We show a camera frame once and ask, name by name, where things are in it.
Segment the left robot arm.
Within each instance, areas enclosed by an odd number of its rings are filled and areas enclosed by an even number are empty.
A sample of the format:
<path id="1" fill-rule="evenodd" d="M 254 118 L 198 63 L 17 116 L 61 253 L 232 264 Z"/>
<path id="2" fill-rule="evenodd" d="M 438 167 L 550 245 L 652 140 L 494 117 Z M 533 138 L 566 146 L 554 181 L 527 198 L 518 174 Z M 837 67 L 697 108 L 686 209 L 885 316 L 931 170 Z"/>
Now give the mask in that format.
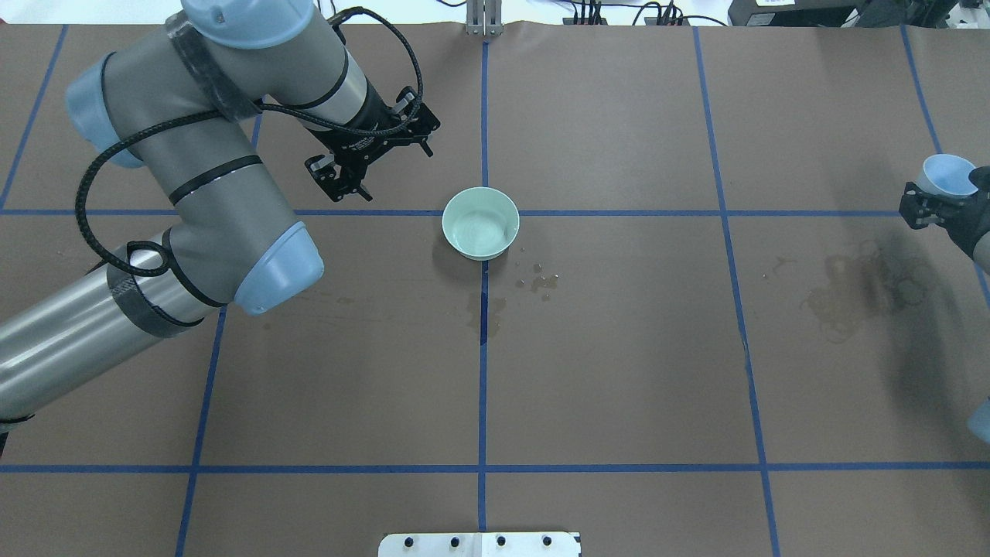
<path id="1" fill-rule="evenodd" d="M 99 258 L 87 274 L 2 325 L 2 431 L 229 303 L 266 313 L 310 288 L 324 261 L 241 125 L 294 118 L 326 148 L 306 169 L 332 201 L 371 200 L 364 177 L 441 122 L 423 75 L 385 102 L 349 52 L 342 24 L 311 1 L 184 1 L 134 46 L 106 54 L 68 87 L 72 125 L 97 151 L 73 212 Z M 179 221 L 108 249 L 87 201 L 107 163 L 146 168 Z"/>

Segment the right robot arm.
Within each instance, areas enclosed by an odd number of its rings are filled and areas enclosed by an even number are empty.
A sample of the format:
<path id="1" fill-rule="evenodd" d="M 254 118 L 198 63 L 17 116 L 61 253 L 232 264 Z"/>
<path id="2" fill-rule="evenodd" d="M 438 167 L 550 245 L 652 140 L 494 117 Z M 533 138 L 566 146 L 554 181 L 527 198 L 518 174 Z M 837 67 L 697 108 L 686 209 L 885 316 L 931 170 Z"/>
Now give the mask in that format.
<path id="1" fill-rule="evenodd" d="M 905 184 L 899 213 L 909 229 L 937 226 L 975 266 L 980 279 L 988 271 L 988 167 L 961 156 L 931 155 L 919 176 Z M 927 307 L 922 320 L 908 329 L 909 364 L 919 364 L 923 376 L 941 378 L 944 341 L 988 342 L 988 324 L 969 330 L 956 321 L 958 307 Z"/>

